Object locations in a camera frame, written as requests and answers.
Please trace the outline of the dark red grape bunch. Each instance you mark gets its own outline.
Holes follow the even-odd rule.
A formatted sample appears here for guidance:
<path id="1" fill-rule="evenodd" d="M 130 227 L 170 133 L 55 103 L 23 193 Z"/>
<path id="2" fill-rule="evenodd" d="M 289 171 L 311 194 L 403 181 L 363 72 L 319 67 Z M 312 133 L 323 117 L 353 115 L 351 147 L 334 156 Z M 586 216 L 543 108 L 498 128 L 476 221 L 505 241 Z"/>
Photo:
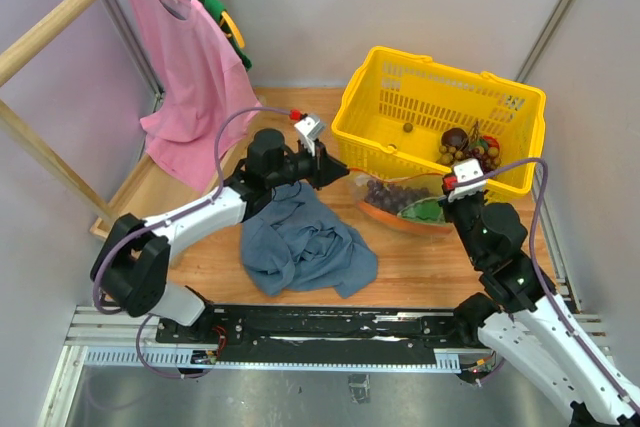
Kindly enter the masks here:
<path id="1" fill-rule="evenodd" d="M 476 159 L 483 173 L 489 173 L 501 166 L 500 149 L 497 145 L 479 141 L 468 149 L 468 156 Z"/>

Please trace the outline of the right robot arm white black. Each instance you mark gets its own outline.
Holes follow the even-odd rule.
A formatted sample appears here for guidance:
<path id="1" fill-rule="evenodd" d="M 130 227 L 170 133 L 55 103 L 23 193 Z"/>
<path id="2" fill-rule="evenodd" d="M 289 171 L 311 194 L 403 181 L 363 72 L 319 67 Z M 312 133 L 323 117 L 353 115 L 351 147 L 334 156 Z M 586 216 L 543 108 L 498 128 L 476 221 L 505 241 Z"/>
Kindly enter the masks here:
<path id="1" fill-rule="evenodd" d="M 484 287 L 455 308 L 455 339 L 495 351 L 572 426 L 638 425 L 638 386 L 603 354 L 523 251 L 533 235 L 514 207 L 488 204 L 483 192 L 440 204 Z"/>

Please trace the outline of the toy watermelon slice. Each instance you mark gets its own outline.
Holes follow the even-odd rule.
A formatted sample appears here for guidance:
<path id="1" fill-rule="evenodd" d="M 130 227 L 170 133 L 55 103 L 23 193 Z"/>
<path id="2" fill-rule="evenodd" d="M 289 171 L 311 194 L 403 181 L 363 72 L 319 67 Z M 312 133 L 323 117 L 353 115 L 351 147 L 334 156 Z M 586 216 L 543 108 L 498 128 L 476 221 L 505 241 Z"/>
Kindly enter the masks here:
<path id="1" fill-rule="evenodd" d="M 397 216 L 419 224 L 442 224 L 445 222 L 438 197 L 419 199 L 401 209 Z"/>

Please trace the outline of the dark purple grape bunch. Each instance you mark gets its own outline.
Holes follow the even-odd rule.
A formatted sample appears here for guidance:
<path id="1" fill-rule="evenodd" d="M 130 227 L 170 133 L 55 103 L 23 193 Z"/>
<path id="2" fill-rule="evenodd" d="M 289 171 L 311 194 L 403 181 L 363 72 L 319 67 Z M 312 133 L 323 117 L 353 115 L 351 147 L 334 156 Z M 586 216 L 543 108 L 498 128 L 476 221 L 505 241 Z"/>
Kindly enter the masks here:
<path id="1" fill-rule="evenodd" d="M 367 181 L 367 193 L 364 202 L 391 214 L 398 212 L 409 204 L 431 196 L 428 188 L 414 188 L 400 183 Z"/>

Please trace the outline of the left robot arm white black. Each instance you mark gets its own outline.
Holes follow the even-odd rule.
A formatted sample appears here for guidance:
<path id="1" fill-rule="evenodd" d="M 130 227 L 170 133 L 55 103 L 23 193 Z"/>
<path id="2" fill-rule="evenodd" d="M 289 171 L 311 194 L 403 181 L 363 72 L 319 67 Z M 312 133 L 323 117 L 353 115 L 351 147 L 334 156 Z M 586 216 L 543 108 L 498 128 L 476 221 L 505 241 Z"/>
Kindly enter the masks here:
<path id="1" fill-rule="evenodd" d="M 216 191 L 148 219 L 126 214 L 116 220 L 90 273 L 95 306 L 106 314 L 168 319 L 190 341 L 207 340 L 214 318 L 201 295 L 169 281 L 173 258 L 257 215 L 277 187 L 305 181 L 319 190 L 348 173 L 318 139 L 301 138 L 292 151 L 280 131 L 258 131 L 245 157 Z"/>

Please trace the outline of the clear zip bag orange seal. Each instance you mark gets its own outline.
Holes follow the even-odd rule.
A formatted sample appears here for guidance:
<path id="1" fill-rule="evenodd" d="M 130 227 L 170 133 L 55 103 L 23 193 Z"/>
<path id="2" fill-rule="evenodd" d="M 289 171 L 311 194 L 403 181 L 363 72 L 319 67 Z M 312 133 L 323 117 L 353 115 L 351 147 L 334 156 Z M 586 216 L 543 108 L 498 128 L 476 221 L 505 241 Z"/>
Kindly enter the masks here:
<path id="1" fill-rule="evenodd" d="M 439 174 L 382 179 L 353 168 L 348 180 L 356 206 L 390 229 L 432 238 L 446 237 L 453 231 L 440 205 L 443 193 Z"/>

